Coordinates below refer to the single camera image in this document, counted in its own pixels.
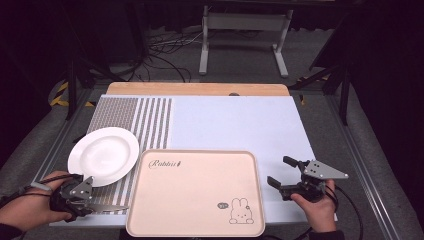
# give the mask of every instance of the rectangular tray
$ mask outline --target rectangular tray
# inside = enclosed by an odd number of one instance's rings
[[[126,228],[133,237],[254,237],[265,228],[247,151],[148,150]]]

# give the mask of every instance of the person's arm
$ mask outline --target person's arm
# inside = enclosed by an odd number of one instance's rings
[[[333,190],[335,184],[333,180],[327,180],[326,185]],[[338,231],[336,222],[334,221],[334,211],[336,206],[334,202],[327,196],[316,203],[309,202],[299,194],[292,194],[291,198],[305,211],[306,218],[309,225],[311,225],[313,232],[309,234],[311,240],[318,239],[344,239],[342,231]]]
[[[46,176],[44,179],[68,175],[67,172],[56,171]],[[60,187],[63,182],[69,179],[59,179],[46,183],[52,191]],[[30,194],[51,195],[51,191],[32,188],[27,191]],[[29,231],[38,226],[66,220],[72,217],[67,212],[55,212],[50,210],[50,198],[40,195],[25,195],[18,197],[0,209],[0,231],[19,236],[22,232]]]

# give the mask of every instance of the black sleeve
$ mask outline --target black sleeve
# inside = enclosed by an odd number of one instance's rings
[[[21,230],[15,228],[15,227],[0,223],[1,239],[5,239],[5,240],[6,239],[13,239],[15,237],[20,236],[21,234],[22,234]]]
[[[309,240],[344,240],[344,234],[340,230],[326,233],[310,232]]]

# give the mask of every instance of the plate center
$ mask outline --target plate center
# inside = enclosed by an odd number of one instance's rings
[[[118,136],[93,141],[81,155],[81,168],[87,176],[102,177],[118,172],[128,161],[130,147]]]

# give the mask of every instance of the cartoon rabbit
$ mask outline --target cartoon rabbit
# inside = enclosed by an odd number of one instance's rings
[[[252,219],[252,211],[250,210],[246,198],[234,198],[232,208],[230,219],[231,224],[252,224],[254,222]]]

